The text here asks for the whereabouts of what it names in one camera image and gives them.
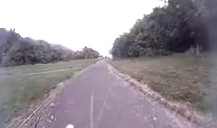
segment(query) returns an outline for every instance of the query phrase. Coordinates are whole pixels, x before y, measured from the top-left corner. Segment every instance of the grass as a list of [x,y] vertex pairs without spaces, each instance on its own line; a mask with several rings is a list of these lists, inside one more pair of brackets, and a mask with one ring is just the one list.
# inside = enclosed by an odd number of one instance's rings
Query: grass
[[0,68],[0,123],[97,60]]
[[146,83],[167,100],[183,103],[200,112],[217,110],[217,56],[173,55],[119,59],[110,63],[119,71]]

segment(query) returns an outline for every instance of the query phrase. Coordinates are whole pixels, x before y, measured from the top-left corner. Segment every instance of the green grass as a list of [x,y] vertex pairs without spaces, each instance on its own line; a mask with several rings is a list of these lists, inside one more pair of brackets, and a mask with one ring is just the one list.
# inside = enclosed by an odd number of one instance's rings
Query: green grass
[[56,85],[97,60],[72,60],[0,68],[0,122],[10,120],[23,108]]
[[214,108],[217,102],[211,101],[211,97],[217,95],[217,56],[173,55],[119,59],[110,63],[119,71],[146,83],[166,99],[200,112]]

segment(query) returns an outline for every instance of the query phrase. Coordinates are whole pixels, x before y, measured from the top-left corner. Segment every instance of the road edge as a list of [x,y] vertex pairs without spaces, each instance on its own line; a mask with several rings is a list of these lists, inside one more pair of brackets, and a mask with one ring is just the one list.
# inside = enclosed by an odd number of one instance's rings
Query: road edge
[[76,72],[71,78],[64,80],[63,82],[60,82],[57,84],[55,89],[52,89],[49,93],[45,94],[43,97],[39,98],[35,102],[33,102],[28,108],[26,108],[24,111],[21,111],[20,114],[13,118],[7,125],[6,128],[23,128],[25,124],[28,123],[28,121],[37,115],[37,113],[47,106],[50,106],[50,103],[53,102],[53,100],[63,91],[63,89],[66,87],[66,83],[75,79],[88,69],[90,69],[92,66],[94,66],[96,63],[89,65],[88,67]]
[[139,82],[138,80],[132,78],[128,74],[124,74],[119,72],[117,69],[115,69],[113,66],[108,64],[108,70],[116,77],[130,83],[129,85],[133,87],[135,90],[141,92],[143,95],[147,96],[148,98],[155,100],[159,102],[160,104],[164,105],[168,109],[178,113],[182,117],[186,118],[188,121],[202,125],[205,122],[207,122],[207,119],[204,118],[204,116],[199,115],[194,110],[189,109],[183,104],[179,103],[173,103],[162,97],[157,92],[150,89],[146,84]]

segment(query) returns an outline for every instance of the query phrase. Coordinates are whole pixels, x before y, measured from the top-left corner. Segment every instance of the overcast sky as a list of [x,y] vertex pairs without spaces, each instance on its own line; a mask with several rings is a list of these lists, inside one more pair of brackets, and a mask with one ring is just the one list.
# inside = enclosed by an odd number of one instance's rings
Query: overcast sky
[[160,0],[0,0],[0,27],[24,37],[84,46],[108,55],[116,37],[127,32]]

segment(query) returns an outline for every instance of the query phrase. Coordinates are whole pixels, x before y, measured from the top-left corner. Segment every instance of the asphalt road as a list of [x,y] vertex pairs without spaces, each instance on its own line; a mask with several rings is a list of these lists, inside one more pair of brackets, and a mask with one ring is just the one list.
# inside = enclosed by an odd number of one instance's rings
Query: asphalt road
[[190,128],[192,124],[133,91],[101,61],[66,83],[27,128]]

